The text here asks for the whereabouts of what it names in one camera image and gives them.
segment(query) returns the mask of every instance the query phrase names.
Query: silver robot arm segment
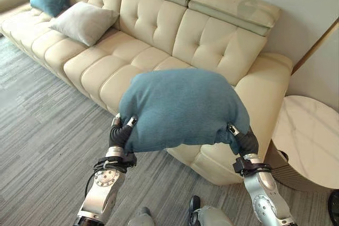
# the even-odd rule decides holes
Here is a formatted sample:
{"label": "silver robot arm segment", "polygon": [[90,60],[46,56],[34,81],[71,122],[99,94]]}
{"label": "silver robot arm segment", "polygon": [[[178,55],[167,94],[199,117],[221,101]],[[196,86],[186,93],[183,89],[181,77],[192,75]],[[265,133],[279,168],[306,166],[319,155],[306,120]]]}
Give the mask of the silver robot arm segment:
{"label": "silver robot arm segment", "polygon": [[254,213],[264,226],[297,226],[288,204],[279,194],[271,167],[258,157],[258,141],[250,130],[244,135],[229,124],[240,147],[241,157],[233,164],[236,173],[244,177],[245,187],[252,199]]}
{"label": "silver robot arm segment", "polygon": [[132,117],[128,124],[122,127],[120,114],[115,116],[110,131],[110,147],[105,157],[99,159],[93,168],[93,185],[85,194],[85,201],[73,226],[104,226],[108,222],[127,168],[137,163],[133,153],[125,155],[123,150],[136,121],[136,118]]}

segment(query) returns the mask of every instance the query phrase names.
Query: round side table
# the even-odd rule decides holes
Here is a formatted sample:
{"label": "round side table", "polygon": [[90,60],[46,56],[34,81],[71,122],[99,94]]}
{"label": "round side table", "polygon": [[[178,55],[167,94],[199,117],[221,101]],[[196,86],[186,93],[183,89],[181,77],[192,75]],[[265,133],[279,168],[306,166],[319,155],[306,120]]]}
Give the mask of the round side table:
{"label": "round side table", "polygon": [[308,97],[285,97],[265,162],[293,189],[339,189],[339,114]]}

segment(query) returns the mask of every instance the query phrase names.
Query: cable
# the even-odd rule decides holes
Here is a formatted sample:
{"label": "cable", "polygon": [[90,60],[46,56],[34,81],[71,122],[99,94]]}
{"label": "cable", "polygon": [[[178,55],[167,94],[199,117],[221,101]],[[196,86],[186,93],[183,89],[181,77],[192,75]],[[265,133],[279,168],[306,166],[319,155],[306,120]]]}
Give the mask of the cable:
{"label": "cable", "polygon": [[88,190],[88,186],[90,184],[90,181],[91,181],[92,177],[94,177],[95,173],[97,173],[98,171],[105,171],[105,170],[108,170],[108,169],[116,169],[116,170],[120,171],[121,173],[126,173],[127,172],[126,165],[124,165],[121,162],[117,162],[117,161],[114,161],[114,162],[105,162],[105,163],[97,162],[93,166],[93,169],[94,169],[94,173],[89,177],[89,179],[87,181],[87,184],[86,184],[85,198],[87,196],[87,190]]}

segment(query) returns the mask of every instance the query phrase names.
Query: carpet floor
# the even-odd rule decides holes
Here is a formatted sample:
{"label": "carpet floor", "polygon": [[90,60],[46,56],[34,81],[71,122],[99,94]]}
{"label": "carpet floor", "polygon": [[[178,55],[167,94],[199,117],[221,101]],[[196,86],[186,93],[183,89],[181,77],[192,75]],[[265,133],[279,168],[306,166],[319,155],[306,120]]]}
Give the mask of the carpet floor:
{"label": "carpet floor", "polygon": [[[0,38],[0,225],[72,225],[112,115]],[[165,151],[139,153],[107,226],[150,208],[157,226],[185,226],[193,194],[236,226],[259,226],[244,185],[216,186]],[[299,226],[332,225],[328,192],[279,184]]]}

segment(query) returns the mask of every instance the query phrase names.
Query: cream leather sofa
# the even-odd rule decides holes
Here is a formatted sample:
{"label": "cream leather sofa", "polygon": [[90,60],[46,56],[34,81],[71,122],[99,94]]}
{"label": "cream leather sofa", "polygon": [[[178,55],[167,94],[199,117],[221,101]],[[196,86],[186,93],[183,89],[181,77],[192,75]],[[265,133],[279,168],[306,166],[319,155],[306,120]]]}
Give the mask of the cream leather sofa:
{"label": "cream leather sofa", "polygon": [[[104,109],[115,114],[136,74],[203,68],[235,86],[265,156],[285,95],[292,63],[260,53],[280,10],[260,0],[70,0],[115,10],[120,17],[93,47],[49,28],[53,19],[29,3],[0,0],[1,33]],[[217,185],[242,181],[229,145],[167,150]]]}

